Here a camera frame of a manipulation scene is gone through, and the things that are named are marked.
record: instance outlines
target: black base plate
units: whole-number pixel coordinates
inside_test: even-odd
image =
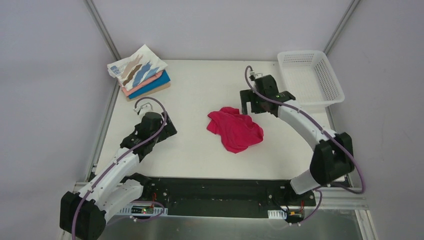
[[[156,194],[156,201],[168,208],[171,216],[268,218],[268,210],[280,205],[315,206],[309,191],[296,202],[281,202],[288,180],[234,180],[205,178],[151,177],[144,187],[143,201]]]

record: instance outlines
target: stack of folded towels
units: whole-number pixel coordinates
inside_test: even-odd
[[[133,55],[107,65],[109,74],[117,78],[125,96],[130,100],[168,88],[168,65],[146,45]]]

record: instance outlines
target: pink towel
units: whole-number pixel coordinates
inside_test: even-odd
[[[146,80],[144,80],[143,82],[141,82],[140,84],[138,84],[136,87],[131,88],[131,90],[127,90],[125,87],[121,86],[122,92],[123,94],[125,94],[125,96],[129,96],[130,94],[134,93],[135,91],[141,89],[142,87],[146,86],[147,84],[155,81],[156,79],[158,79],[161,75],[162,75],[163,71],[160,71],[158,73],[156,73],[155,75],[147,78]]]
[[[249,115],[240,114],[237,108],[225,106],[207,116],[211,121],[206,129],[221,135],[222,144],[232,153],[244,151],[264,139],[262,128]]]

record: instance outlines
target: red wire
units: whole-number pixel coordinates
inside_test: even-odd
[[[156,200],[156,192],[153,193],[152,198],[153,198],[152,202],[154,202]]]
[[[299,212],[302,212],[304,209],[305,209],[305,201],[302,200],[300,202],[300,211]]]

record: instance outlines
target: red cloth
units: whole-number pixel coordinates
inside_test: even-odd
[[[249,115],[240,114],[237,108],[225,106],[207,115],[212,120],[207,130],[221,135],[225,149],[239,153],[264,139],[264,130]]]

